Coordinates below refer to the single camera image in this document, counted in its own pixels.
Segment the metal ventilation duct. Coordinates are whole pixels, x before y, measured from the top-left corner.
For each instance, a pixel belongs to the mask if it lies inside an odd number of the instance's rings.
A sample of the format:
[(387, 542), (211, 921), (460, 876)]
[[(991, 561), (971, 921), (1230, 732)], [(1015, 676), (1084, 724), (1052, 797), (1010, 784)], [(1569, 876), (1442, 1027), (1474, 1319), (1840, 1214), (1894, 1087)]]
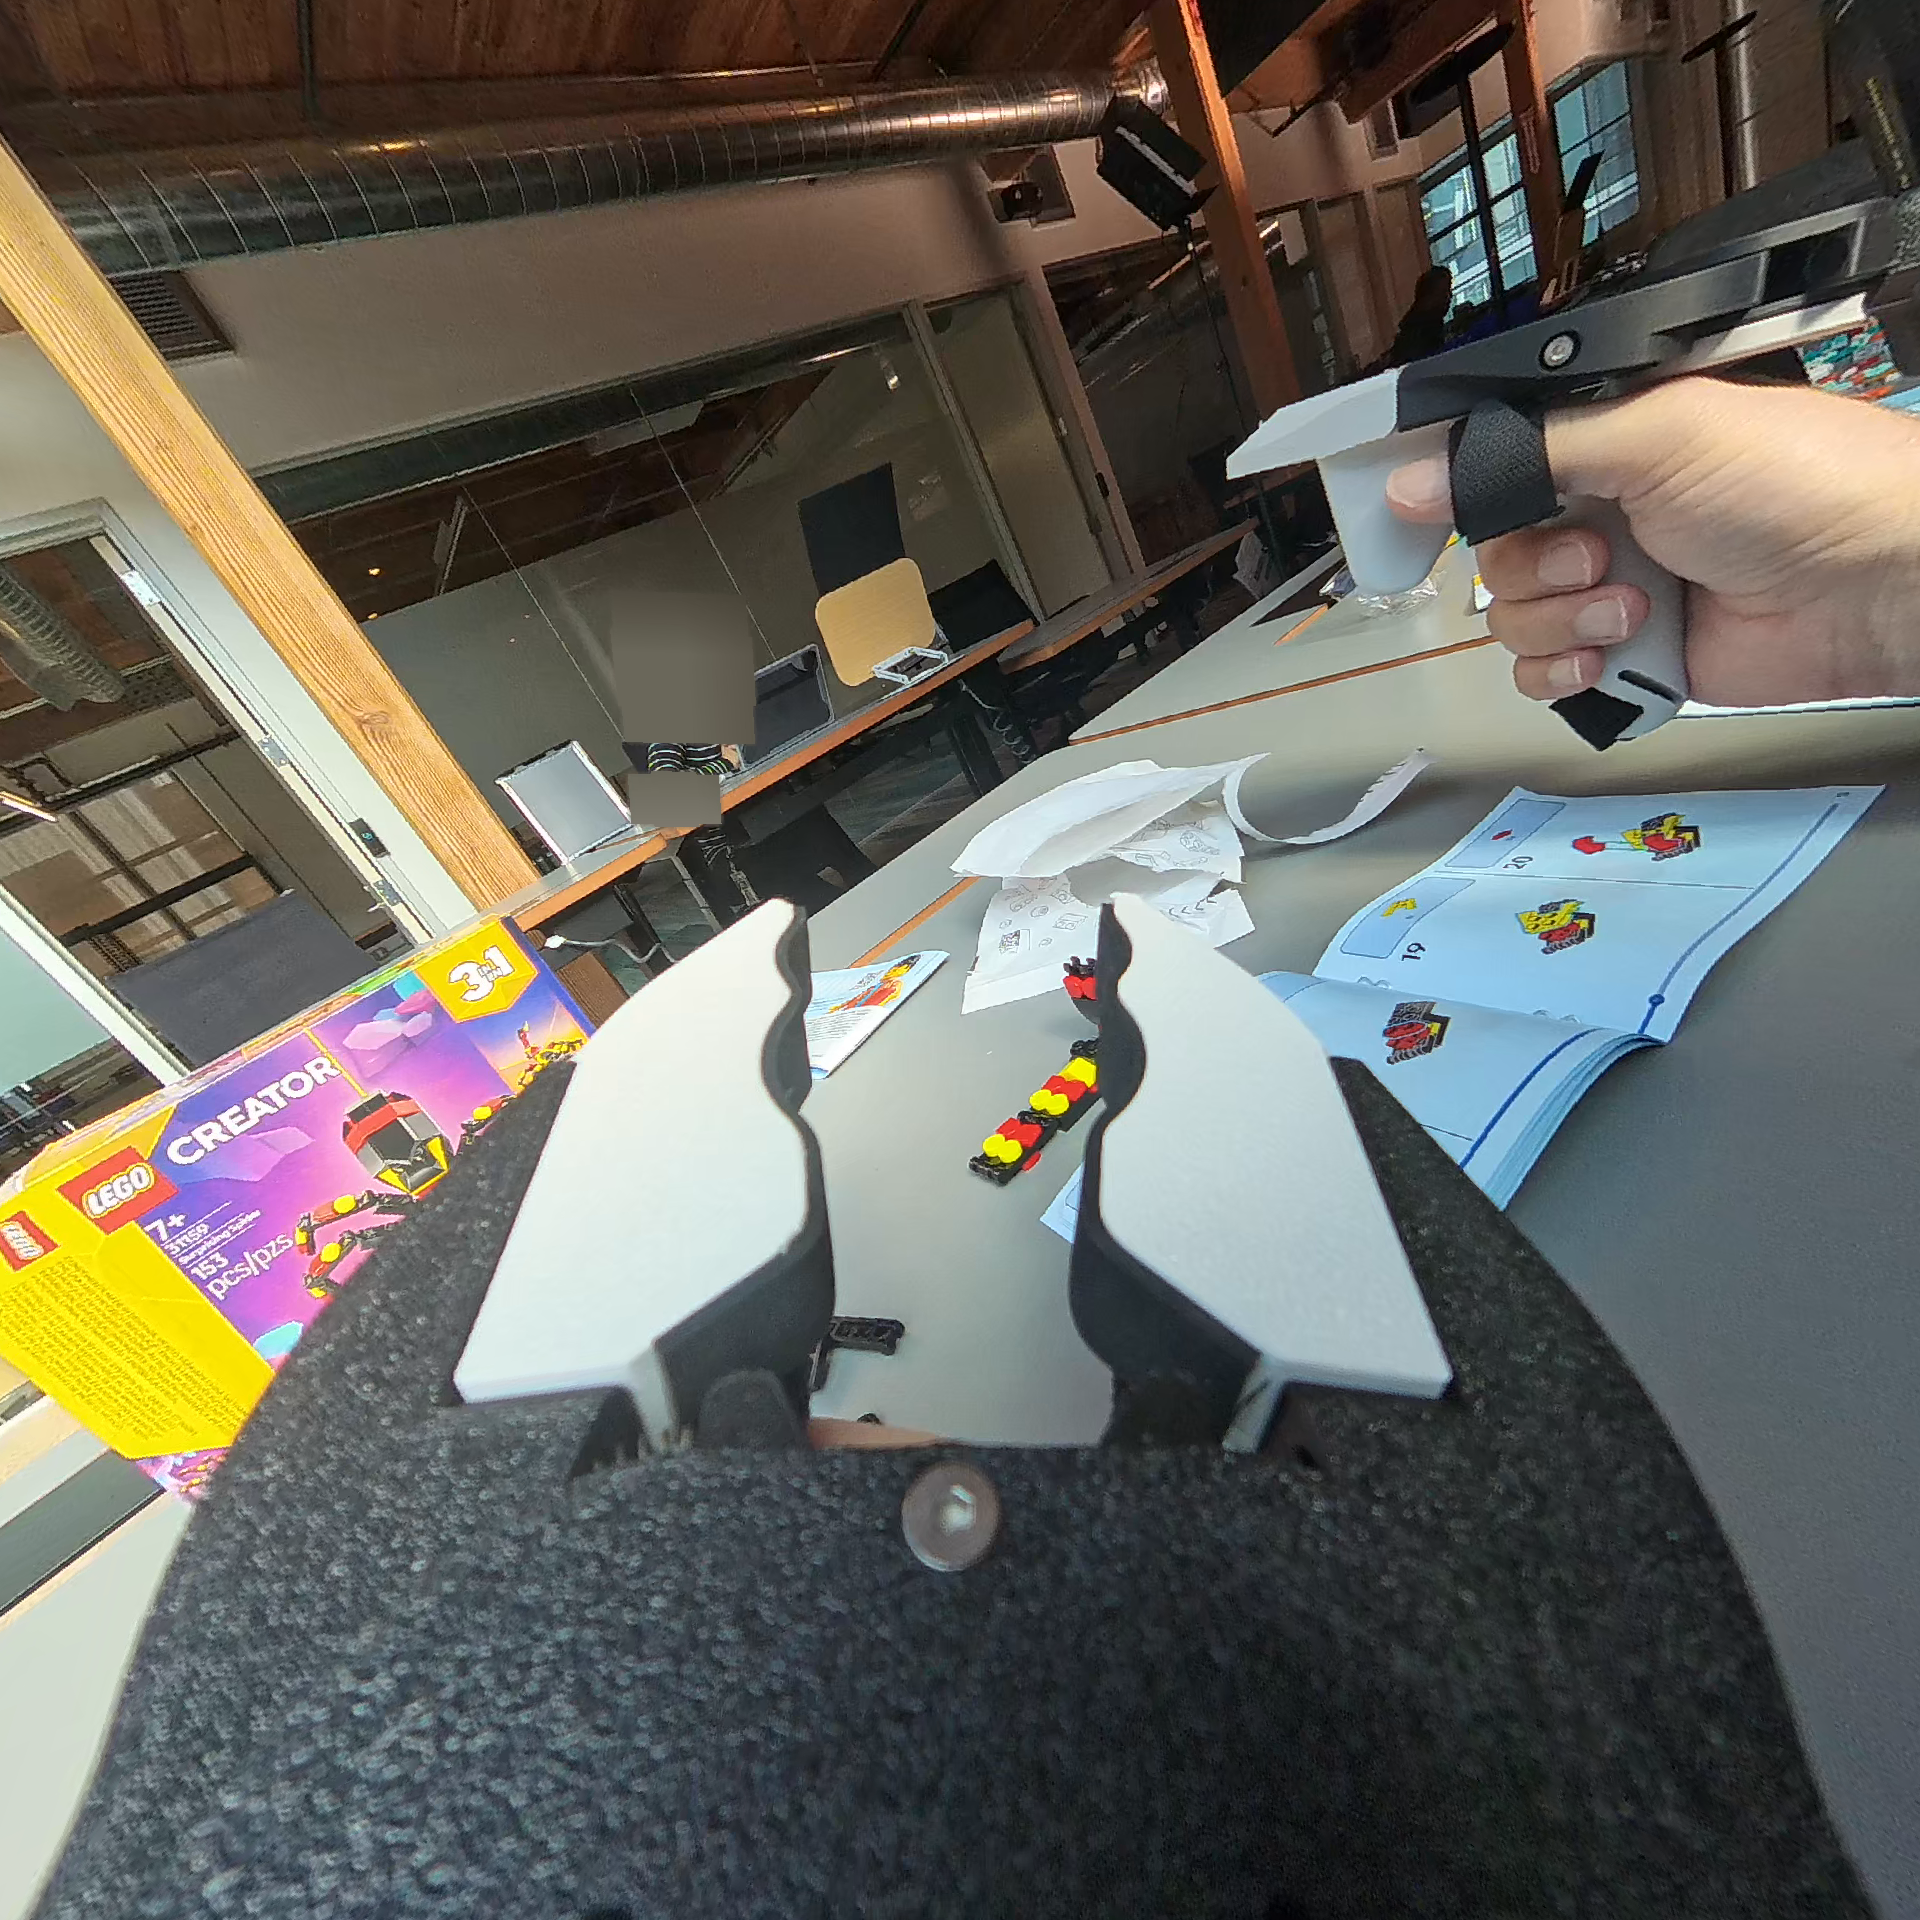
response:
[(55, 158), (36, 184), (103, 277), (332, 248), (1098, 136), (1156, 111), (1154, 61), (1119, 72), (879, 83), (419, 132), (289, 135)]

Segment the colourful printed box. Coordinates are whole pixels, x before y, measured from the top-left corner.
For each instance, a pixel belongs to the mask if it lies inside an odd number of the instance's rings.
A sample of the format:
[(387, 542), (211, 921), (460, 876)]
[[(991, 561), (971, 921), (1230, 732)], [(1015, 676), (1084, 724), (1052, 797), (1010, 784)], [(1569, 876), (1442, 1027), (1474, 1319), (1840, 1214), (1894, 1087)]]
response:
[(1894, 341), (1874, 320), (1802, 342), (1792, 351), (1817, 390), (1918, 414), (1918, 375), (1898, 365)]

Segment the large window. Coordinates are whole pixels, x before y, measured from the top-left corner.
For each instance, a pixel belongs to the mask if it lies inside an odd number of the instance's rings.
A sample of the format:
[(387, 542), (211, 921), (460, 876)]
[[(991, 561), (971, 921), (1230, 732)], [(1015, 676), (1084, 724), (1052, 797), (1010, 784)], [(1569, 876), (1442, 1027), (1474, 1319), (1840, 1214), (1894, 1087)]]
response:
[[(1582, 244), (1595, 244), (1607, 231), (1639, 213), (1642, 180), (1635, 141), (1628, 67), (1592, 67), (1561, 80), (1550, 93), (1555, 140), (1564, 184), (1595, 159), (1582, 200)], [(1492, 299), (1492, 275), (1483, 235), (1498, 241), (1507, 292), (1537, 277), (1530, 217), (1521, 177), (1521, 141), (1511, 123), (1500, 123), (1481, 140), (1480, 173), (1465, 148), (1436, 163), (1420, 180), (1420, 213), (1428, 256), (1451, 275), (1455, 307), (1483, 307)]]

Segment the black office chair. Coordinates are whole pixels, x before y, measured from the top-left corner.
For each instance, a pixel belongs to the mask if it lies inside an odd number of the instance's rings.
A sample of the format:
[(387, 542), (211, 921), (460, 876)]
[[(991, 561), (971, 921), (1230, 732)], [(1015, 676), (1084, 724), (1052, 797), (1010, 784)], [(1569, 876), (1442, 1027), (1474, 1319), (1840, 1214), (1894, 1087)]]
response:
[(945, 587), (929, 589), (929, 605), (943, 645), (954, 653), (1014, 629), (1039, 624), (1032, 605), (995, 560), (975, 567)]

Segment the torn white paper bag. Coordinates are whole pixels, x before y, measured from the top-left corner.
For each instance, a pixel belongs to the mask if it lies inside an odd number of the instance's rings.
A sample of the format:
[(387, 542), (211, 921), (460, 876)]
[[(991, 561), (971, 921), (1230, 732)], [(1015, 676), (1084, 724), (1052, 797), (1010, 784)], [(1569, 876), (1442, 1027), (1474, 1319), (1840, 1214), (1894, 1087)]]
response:
[(1098, 945), (1098, 908), (1132, 894), (1212, 945), (1255, 928), (1242, 896), (1255, 829), (1234, 811), (1257, 756), (1201, 765), (1132, 759), (1068, 780), (978, 829), (952, 870), (993, 879), (964, 1014), (1049, 993)]

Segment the open light blue instruction booklet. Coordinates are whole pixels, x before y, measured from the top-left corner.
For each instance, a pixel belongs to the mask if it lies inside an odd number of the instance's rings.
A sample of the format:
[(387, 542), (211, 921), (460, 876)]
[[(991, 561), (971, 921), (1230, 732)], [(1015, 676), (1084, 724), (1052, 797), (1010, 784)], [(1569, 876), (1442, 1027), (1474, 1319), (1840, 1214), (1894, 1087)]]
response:
[(1518, 785), (1354, 915), (1313, 972), (1263, 982), (1507, 1206), (1575, 1104), (1631, 1052), (1674, 1039), (1716, 961), (1881, 792)]

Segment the black wall panel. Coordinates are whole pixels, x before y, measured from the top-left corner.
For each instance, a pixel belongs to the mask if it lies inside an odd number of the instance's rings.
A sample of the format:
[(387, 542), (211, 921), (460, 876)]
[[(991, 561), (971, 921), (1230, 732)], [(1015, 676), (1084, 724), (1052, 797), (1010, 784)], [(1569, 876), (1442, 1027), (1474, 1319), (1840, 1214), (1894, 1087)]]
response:
[(896, 470), (879, 463), (799, 501), (808, 567), (822, 596), (905, 557)]

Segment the colourful brick set box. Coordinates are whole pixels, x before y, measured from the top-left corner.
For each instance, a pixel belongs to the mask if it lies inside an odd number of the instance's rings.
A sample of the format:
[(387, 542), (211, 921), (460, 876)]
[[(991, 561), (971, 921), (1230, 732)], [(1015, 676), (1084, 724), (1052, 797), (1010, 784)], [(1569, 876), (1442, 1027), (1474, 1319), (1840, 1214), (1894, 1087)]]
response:
[(375, 1244), (591, 1033), (480, 918), (43, 1147), (4, 1181), (4, 1363), (201, 1497)]

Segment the tan backed chair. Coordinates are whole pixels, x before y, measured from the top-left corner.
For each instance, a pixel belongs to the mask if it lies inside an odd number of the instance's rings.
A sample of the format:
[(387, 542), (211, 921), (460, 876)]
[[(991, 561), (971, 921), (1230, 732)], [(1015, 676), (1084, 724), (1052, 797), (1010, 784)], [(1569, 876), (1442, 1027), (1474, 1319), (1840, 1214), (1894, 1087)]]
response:
[(921, 567), (892, 560), (818, 596), (815, 607), (833, 672), (849, 688), (907, 688), (950, 662)]

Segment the glass door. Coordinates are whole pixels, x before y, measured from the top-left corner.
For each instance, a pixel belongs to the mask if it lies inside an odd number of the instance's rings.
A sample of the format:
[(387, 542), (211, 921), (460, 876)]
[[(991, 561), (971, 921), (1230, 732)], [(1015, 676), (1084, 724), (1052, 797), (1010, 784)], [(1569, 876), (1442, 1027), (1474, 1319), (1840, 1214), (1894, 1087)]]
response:
[(298, 771), (139, 561), (103, 502), (4, 519), (4, 950), (175, 1076), (192, 1064), (112, 976), (282, 894), (370, 953), (367, 976), (419, 949), (428, 921), (374, 829)]

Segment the black red yellow brick model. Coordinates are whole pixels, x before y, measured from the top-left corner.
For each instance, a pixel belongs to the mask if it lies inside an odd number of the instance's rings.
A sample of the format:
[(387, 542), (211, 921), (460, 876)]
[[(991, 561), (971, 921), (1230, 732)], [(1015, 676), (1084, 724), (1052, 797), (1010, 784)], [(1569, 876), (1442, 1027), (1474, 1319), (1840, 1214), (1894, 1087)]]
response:
[(1074, 1011), (1089, 1019), (1090, 1038), (1071, 1046), (1060, 1069), (988, 1134), (969, 1158), (969, 1171), (995, 1185), (1009, 1185), (1022, 1171), (1040, 1161), (1042, 1150), (1068, 1136), (1098, 1104), (1098, 960), (1072, 955), (1063, 961), (1063, 987)]

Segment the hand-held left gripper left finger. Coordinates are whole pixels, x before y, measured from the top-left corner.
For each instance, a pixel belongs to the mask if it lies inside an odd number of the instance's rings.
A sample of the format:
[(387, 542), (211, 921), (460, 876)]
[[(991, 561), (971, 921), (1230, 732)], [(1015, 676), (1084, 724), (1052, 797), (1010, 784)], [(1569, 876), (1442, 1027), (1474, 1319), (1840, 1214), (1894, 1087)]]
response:
[(652, 1452), (809, 1447), (834, 1272), (808, 1006), (804, 910), (771, 900), (584, 1045), (454, 1368), (465, 1403), (614, 1389)]

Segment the adjoining grey table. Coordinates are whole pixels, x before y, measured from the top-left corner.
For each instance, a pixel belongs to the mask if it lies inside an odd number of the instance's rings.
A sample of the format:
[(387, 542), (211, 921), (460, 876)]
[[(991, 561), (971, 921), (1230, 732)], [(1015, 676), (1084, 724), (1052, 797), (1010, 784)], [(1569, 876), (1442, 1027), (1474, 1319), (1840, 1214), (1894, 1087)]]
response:
[(1355, 593), (1331, 604), (1322, 587), (1336, 557), (1288, 579), (1188, 653), (1094, 716), (1072, 744), (1126, 735), (1297, 688), (1347, 681), (1418, 656), (1486, 641), (1472, 598), (1472, 551), (1450, 543), (1424, 589), (1401, 609), (1370, 609)]

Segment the small closed instruction leaflet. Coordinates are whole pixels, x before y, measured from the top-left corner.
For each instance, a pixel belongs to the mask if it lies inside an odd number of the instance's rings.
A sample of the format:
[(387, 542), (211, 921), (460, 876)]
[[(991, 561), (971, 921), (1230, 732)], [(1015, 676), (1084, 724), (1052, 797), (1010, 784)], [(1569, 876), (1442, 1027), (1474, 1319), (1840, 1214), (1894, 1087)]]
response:
[(811, 1079), (838, 1071), (946, 961), (946, 950), (913, 950), (892, 961), (811, 972), (804, 1011)]

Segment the light wooden post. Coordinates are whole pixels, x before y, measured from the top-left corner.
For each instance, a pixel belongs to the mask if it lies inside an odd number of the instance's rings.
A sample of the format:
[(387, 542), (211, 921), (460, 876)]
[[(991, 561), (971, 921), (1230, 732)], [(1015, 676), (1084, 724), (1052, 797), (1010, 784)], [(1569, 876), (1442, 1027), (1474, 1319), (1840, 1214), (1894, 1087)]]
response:
[(534, 861), (11, 148), (2, 283), (9, 312), (465, 900), (460, 918), (531, 887)]

